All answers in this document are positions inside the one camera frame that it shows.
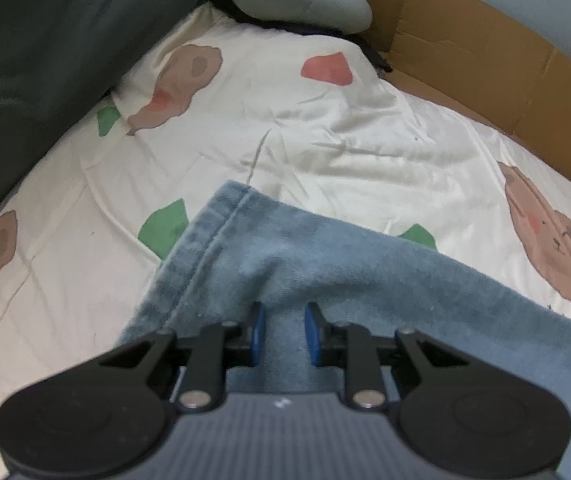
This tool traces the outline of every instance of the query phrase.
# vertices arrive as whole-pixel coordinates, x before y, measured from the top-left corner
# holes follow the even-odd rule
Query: black object
[[[384,60],[381,55],[374,50],[361,36],[356,34],[346,35],[340,30],[334,28],[319,27],[317,25],[307,25],[306,23],[278,22],[273,20],[259,20],[253,18],[239,9],[232,0],[210,0],[217,9],[225,12],[230,18],[239,23],[249,23],[261,28],[275,28],[277,30],[285,30],[300,36],[330,36],[339,38],[340,40],[350,41],[361,49],[363,55],[372,64],[374,68],[381,69],[384,72],[392,72],[392,67]]]
[[[0,201],[205,0],[0,0]]]
[[[343,406],[335,394],[224,393],[226,370],[259,363],[255,303],[243,325],[152,333],[11,396],[11,479],[555,478],[571,420],[551,393],[412,329],[330,324],[315,303],[305,330],[312,364],[345,370]],[[388,402],[381,365],[400,401]]]

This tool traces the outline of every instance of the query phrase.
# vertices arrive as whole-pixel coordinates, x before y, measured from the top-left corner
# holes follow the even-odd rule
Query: denim fabric
[[[337,390],[309,363],[303,308],[375,335],[413,326],[527,378],[571,411],[571,320],[419,244],[275,202],[229,182],[188,227],[121,341],[163,326],[180,336],[267,306],[263,364],[232,370],[228,389]],[[571,443],[559,472],[571,480]]]

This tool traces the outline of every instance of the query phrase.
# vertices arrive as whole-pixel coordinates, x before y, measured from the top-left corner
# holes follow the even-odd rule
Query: white bed sheet
[[[184,49],[191,65],[183,54],[174,65],[184,44],[209,49]],[[204,65],[194,61],[200,53]],[[191,98],[167,85],[155,93],[168,63],[166,78],[196,70],[206,84],[188,88]],[[168,104],[173,91],[182,104]],[[166,122],[128,135],[127,118],[158,121],[168,106]],[[380,80],[353,44],[239,25],[206,4],[57,143],[5,206],[18,227],[16,251],[0,268],[0,403],[110,348],[159,255],[227,179],[418,239],[571,318],[563,287],[535,268],[515,231],[504,175],[514,170],[497,161],[531,181],[544,210],[571,219],[569,181],[491,128]],[[531,251],[550,258],[546,248]]]

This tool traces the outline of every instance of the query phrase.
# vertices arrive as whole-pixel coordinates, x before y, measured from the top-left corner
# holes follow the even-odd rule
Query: mattress
[[[568,180],[397,90],[351,43],[241,25],[205,4],[0,211],[0,403],[113,346],[227,180],[429,246],[571,318]]]

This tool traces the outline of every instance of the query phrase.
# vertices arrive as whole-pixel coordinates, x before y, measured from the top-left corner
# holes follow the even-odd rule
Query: dark gray fabric
[[[0,0],[0,201],[203,0]]]
[[[526,378],[571,412],[571,320],[419,244],[323,218],[250,187],[221,188],[163,263],[129,340],[163,326],[180,336],[267,307],[263,364],[232,370],[233,390],[338,389],[339,374],[310,365],[303,308],[391,336],[413,326]],[[559,468],[571,480],[571,442]]]

